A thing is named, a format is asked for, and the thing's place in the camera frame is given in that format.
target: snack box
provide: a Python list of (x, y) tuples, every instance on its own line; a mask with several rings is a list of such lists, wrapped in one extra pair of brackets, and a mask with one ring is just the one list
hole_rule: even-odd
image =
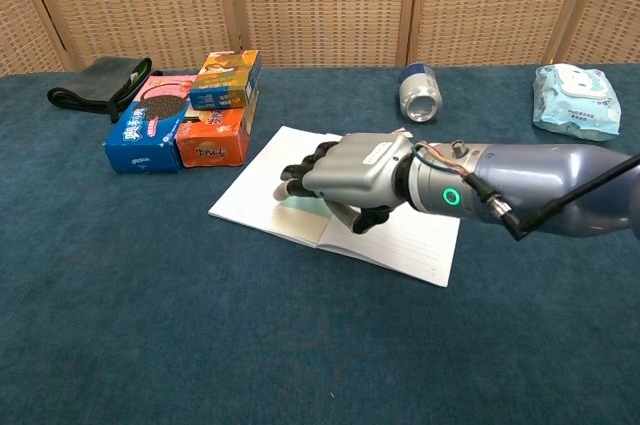
[(256, 111), (256, 89), (244, 108), (187, 110), (176, 135), (185, 167), (239, 166), (247, 156)]
[(261, 69), (258, 50), (209, 54), (189, 92), (191, 106), (194, 110), (246, 107)]
[(189, 108), (195, 75), (151, 76), (104, 142), (118, 173), (177, 172), (175, 134)]

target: open notebook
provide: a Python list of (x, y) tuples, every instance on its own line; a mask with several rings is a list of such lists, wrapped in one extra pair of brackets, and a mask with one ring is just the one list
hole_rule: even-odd
[(318, 144), (336, 139), (340, 137), (281, 127), (209, 214), (446, 287), (458, 219), (419, 213), (404, 204), (386, 223), (355, 235), (320, 199), (273, 198), (285, 166), (300, 163)]

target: wire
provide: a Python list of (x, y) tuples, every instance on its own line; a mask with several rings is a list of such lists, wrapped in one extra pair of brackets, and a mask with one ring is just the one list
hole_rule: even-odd
[(422, 156), (422, 154), (419, 152), (418, 150), (418, 146), (414, 145), (412, 147), (413, 150), (413, 155), (422, 163), (424, 163), (427, 167), (431, 167), (431, 168), (435, 168), (436, 170), (440, 170), (441, 172), (445, 172), (445, 173), (458, 173), (457, 170), (454, 170), (452, 168), (449, 167), (442, 167), (440, 165), (435, 164), (434, 162), (430, 162), (428, 161), (426, 158), (424, 158)]
[(638, 165), (640, 165), (640, 154), (628, 158), (624, 162), (619, 163), (615, 167), (610, 168), (561, 197), (549, 200), (546, 204), (532, 212), (529, 216), (525, 217), (523, 221), (521, 221), (521, 229), (524, 232), (532, 232), (542, 226), (547, 220), (562, 212), (564, 207), (569, 205), (571, 202), (578, 200), (596, 188), (600, 188), (614, 178), (619, 177)]
[[(419, 147), (424, 148), (426, 150), (426, 152), (429, 155), (431, 155), (432, 158), (434, 158), (438, 162), (442, 163), (444, 166), (443, 165), (438, 165), (437, 163), (435, 163), (433, 161), (428, 161), (420, 153)], [(435, 168), (436, 170), (440, 170), (440, 171), (446, 172), (446, 173), (457, 173), (462, 178), (464, 178), (467, 175), (469, 175), (469, 172), (467, 171), (467, 169), (465, 169), (462, 165), (458, 164), (454, 160), (451, 160), (451, 159), (445, 157), (442, 153), (440, 153), (440, 151), (438, 151), (437, 148), (435, 148), (433, 145), (431, 145), (428, 142), (420, 141), (420, 142), (416, 143), (412, 147), (412, 150), (413, 150), (413, 154), (415, 155), (415, 157), (418, 160), (420, 160), (420, 162), (422, 162), (425, 165), (427, 165), (428, 167)]]

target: teal tablecloth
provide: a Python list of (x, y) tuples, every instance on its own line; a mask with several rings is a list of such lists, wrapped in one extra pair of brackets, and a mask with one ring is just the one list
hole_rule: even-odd
[[(640, 152), (640, 65), (603, 66)], [(251, 157), (283, 124), (468, 142), (531, 126), (534, 67), (437, 70), (436, 124), (396, 69), (264, 70)], [(0, 423), (632, 423), (640, 244), (461, 224), (441, 289), (207, 215), (239, 168), (116, 175), (61, 74), (0, 79)]]

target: wet wipes package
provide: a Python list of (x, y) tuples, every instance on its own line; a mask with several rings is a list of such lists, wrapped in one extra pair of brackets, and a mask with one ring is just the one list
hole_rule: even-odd
[(189, 107), (191, 75), (152, 76), (104, 143), (118, 173), (177, 172), (182, 161), (175, 141)]
[(533, 95), (539, 128), (600, 142), (619, 135), (620, 103), (600, 70), (565, 63), (539, 67)]

